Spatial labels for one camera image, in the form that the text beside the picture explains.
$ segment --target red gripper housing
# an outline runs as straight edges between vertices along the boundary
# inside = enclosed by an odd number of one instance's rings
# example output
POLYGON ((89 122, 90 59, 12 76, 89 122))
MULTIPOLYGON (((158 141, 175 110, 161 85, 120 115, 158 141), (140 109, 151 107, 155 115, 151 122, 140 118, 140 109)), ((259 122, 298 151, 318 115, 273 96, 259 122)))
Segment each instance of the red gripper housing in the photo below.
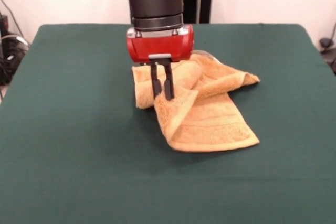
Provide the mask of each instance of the red gripper housing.
POLYGON ((135 63, 149 63, 150 55, 170 54, 172 62, 188 60, 194 48, 194 30, 186 25, 188 33, 165 37, 127 37, 127 48, 135 63))

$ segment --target towel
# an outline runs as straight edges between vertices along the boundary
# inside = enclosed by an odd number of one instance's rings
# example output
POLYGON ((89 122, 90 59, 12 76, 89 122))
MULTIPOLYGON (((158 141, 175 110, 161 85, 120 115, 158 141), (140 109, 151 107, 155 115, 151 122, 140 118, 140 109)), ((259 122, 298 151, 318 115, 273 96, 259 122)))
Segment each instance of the towel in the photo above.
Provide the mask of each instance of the towel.
MULTIPOLYGON (((259 144, 228 92, 257 84, 259 78, 219 62, 205 51, 194 51, 190 60, 173 62, 175 99, 164 91, 153 98, 150 67, 132 67, 135 105, 154 107, 167 144, 181 152, 218 152, 259 144)), ((163 66, 157 67, 164 83, 163 66)))

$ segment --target green tablecloth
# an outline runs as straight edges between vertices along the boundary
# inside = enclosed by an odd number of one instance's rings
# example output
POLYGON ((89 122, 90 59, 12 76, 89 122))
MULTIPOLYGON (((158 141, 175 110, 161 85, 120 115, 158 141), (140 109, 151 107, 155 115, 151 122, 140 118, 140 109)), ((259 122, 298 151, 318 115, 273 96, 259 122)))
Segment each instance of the green tablecloth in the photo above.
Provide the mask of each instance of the green tablecloth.
POLYGON ((134 107, 126 25, 43 26, 0 105, 0 223, 336 223, 336 79, 297 25, 195 25, 261 83, 230 96, 260 144, 171 150, 134 107))

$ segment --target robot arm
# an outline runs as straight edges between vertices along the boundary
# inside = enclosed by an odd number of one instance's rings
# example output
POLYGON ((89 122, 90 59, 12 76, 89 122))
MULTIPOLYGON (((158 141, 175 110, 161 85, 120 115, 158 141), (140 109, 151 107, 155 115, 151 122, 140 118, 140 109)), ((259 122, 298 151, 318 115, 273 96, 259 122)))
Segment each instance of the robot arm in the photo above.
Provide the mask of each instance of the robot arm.
POLYGON ((174 99, 171 63, 188 60, 194 47, 192 25, 183 22, 183 0, 129 0, 133 27, 127 31, 127 48, 135 63, 151 66, 154 98, 161 83, 157 65, 166 72, 167 100, 174 99))

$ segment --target towel fold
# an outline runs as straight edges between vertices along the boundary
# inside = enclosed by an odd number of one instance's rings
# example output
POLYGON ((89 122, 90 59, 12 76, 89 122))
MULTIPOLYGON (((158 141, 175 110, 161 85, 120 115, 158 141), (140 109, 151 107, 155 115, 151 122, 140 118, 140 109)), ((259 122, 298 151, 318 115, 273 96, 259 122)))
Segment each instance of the towel fold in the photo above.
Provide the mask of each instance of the towel fold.
MULTIPOLYGON (((205 51, 172 63, 175 99, 164 92, 153 99, 150 67, 132 67, 136 107, 155 108, 168 145, 181 152, 215 152, 246 148, 259 139, 245 122, 228 92, 258 83, 257 76, 220 63, 205 51)), ((157 75, 165 80, 162 66, 157 75)))

